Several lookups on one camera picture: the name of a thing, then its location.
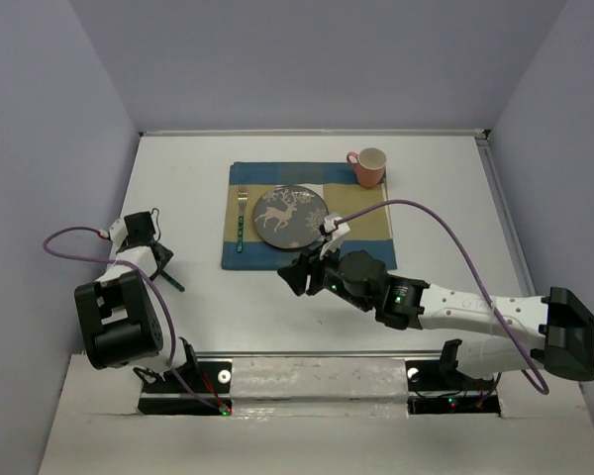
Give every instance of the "green-handled fork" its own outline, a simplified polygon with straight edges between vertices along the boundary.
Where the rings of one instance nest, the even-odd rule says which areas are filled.
[[[247,208],[248,190],[245,185],[238,187],[238,252],[242,252],[245,237],[245,209]]]

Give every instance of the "light purple wall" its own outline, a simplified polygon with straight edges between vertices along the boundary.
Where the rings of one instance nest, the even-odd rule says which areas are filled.
[[[570,0],[491,135],[539,292],[594,312],[594,0]],[[594,420],[594,383],[586,385]]]
[[[38,472],[80,339],[72,292],[96,270],[44,255],[42,240],[110,222],[137,142],[68,2],[0,0],[0,474]]]
[[[70,0],[139,130],[490,128],[565,0]]]

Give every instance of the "plate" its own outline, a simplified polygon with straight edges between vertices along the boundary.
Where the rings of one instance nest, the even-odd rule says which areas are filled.
[[[253,210],[255,229],[270,245],[299,249],[316,241],[328,215],[324,199],[303,186],[278,186],[264,194]]]

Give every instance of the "pink mug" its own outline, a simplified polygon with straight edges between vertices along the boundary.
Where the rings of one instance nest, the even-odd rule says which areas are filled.
[[[361,153],[351,151],[347,154],[346,160],[356,174],[358,184],[363,188],[375,187],[385,174],[387,156],[378,148],[366,148]]]

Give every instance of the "table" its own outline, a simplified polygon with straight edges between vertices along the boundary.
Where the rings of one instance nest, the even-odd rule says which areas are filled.
[[[489,291],[522,294],[473,137],[143,137],[122,216],[160,209],[161,242],[175,253],[168,272],[187,288],[180,294],[160,283],[178,333],[198,351],[227,353],[417,352],[441,349],[444,341],[461,335],[396,332],[328,293],[296,298],[274,272],[220,267],[234,161],[343,161],[348,151],[369,146],[388,156],[390,198],[418,201],[445,218]],[[462,257],[433,219],[403,206],[390,207],[390,216],[398,260],[394,273],[476,291]]]
[[[143,137],[123,215],[159,207],[169,271],[185,294],[159,282],[179,334],[205,353],[436,353],[459,332],[396,332],[333,295],[296,298],[273,272],[220,268],[229,165],[240,161],[343,160],[377,146],[388,155],[390,198],[421,202],[460,236],[489,290],[522,295],[473,137],[380,134]],[[399,269],[475,291],[461,257],[432,220],[392,207]],[[213,218],[203,219],[208,213]],[[499,388],[493,415],[402,417],[144,417],[129,368],[95,371],[73,356],[43,475],[133,473],[576,474],[594,475],[594,428],[578,386],[547,375],[540,397],[519,373]]]

